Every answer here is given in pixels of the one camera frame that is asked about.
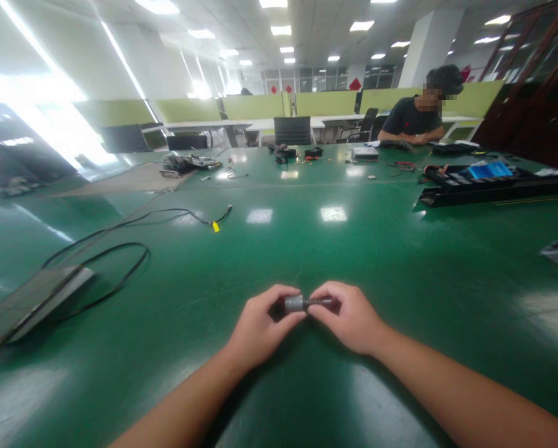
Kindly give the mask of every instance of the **forearm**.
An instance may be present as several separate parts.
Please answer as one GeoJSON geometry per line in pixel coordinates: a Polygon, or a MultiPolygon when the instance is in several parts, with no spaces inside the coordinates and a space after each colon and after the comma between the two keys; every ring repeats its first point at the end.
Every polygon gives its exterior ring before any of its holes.
{"type": "Polygon", "coordinates": [[[392,140],[392,141],[409,141],[410,138],[412,138],[412,136],[408,136],[407,134],[399,134],[399,135],[395,135],[395,134],[389,134],[386,131],[380,131],[378,133],[378,137],[379,140],[392,140]]]}
{"type": "Polygon", "coordinates": [[[462,448],[558,446],[558,419],[425,345],[389,329],[373,355],[462,448]]]}
{"type": "Polygon", "coordinates": [[[179,385],[113,445],[195,447],[202,442],[219,409],[247,369],[226,349],[179,385]]]}

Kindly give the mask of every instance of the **hand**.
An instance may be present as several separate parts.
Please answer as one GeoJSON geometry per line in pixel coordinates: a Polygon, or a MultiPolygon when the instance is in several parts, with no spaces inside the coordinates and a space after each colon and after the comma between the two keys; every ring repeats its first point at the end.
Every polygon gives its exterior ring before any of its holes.
{"type": "Polygon", "coordinates": [[[308,313],[325,324],[350,350],[374,355],[389,327],[378,317],[360,288],[329,281],[314,291],[310,299],[323,297],[341,302],[339,315],[320,305],[310,306],[308,313]]]}
{"type": "Polygon", "coordinates": [[[428,141],[429,141],[428,135],[421,134],[421,135],[418,135],[418,136],[413,136],[411,138],[410,143],[413,144],[413,145],[417,145],[417,146],[423,146],[425,144],[428,144],[428,141]]]}
{"type": "Polygon", "coordinates": [[[268,314],[280,297],[296,296],[299,289],[275,285],[268,291],[247,301],[233,335],[225,347],[232,360],[245,370],[266,361],[285,336],[307,316],[305,312],[292,313],[280,322],[273,322],[268,314]]]}

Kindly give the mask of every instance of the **red diamond decoration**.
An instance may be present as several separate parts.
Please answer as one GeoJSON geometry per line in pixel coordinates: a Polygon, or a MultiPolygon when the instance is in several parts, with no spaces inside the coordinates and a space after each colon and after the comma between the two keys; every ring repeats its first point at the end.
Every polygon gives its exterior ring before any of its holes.
{"type": "Polygon", "coordinates": [[[355,79],[353,80],[353,82],[350,84],[349,89],[350,89],[350,90],[359,90],[359,89],[361,89],[361,84],[360,84],[360,82],[358,81],[357,78],[355,78],[355,79]]]}

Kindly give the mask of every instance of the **white pillar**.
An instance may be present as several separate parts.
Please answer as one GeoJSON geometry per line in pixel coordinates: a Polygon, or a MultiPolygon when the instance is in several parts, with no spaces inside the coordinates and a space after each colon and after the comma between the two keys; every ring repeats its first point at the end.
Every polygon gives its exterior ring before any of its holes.
{"type": "Polygon", "coordinates": [[[463,9],[432,11],[416,22],[399,87],[420,87],[433,68],[445,64],[463,19],[463,9]]]}

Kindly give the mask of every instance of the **wooden cabinet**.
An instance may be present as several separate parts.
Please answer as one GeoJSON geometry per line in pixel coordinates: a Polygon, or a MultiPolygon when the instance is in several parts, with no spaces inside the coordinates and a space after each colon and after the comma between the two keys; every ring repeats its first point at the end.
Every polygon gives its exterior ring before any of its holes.
{"type": "Polygon", "coordinates": [[[505,80],[474,140],[558,166],[558,1],[513,17],[481,80],[505,80]]]}

